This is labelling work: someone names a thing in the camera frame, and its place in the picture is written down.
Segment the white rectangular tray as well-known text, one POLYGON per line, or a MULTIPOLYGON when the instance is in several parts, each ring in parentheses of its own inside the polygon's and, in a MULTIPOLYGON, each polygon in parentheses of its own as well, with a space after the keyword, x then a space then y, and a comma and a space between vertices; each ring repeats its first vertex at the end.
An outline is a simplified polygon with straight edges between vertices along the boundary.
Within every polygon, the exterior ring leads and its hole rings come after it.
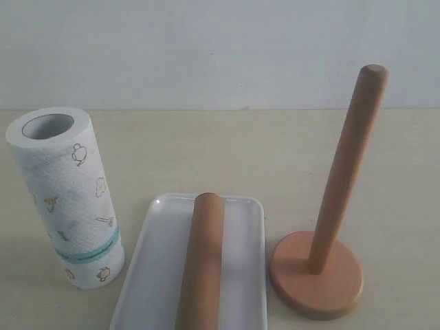
MULTIPOLYGON (((195 193, 165 193, 150 204, 110 329, 174 329, 195 193)), ((266 329, 264 210, 226 195, 220 329, 266 329)))

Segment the printed white paper towel roll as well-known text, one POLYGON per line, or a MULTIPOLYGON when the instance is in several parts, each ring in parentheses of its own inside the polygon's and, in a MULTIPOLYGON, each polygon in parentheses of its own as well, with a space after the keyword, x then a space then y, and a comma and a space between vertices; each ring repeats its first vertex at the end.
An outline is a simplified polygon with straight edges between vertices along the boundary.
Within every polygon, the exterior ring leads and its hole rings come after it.
POLYGON ((95 289, 124 266, 124 248, 94 127, 82 109, 50 107, 5 133, 68 281, 95 289))

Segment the brown cardboard tube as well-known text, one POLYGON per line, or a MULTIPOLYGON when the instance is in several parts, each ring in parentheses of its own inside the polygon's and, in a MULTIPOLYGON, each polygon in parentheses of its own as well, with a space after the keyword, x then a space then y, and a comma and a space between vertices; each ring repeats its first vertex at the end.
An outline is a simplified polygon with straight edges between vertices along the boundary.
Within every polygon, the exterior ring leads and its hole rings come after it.
POLYGON ((225 201, 211 192, 195 198, 176 329, 217 329, 225 201))

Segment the wooden paper towel holder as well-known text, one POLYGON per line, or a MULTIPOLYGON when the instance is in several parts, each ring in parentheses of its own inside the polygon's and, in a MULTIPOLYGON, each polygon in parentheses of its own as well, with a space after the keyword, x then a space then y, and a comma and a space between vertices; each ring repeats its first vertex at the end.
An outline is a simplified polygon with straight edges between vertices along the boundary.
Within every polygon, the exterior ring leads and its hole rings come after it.
POLYGON ((281 239, 269 260, 278 297, 308 318, 332 320, 350 311, 362 294, 362 266, 336 239, 380 107, 388 70, 361 68, 324 190, 316 228, 281 239))

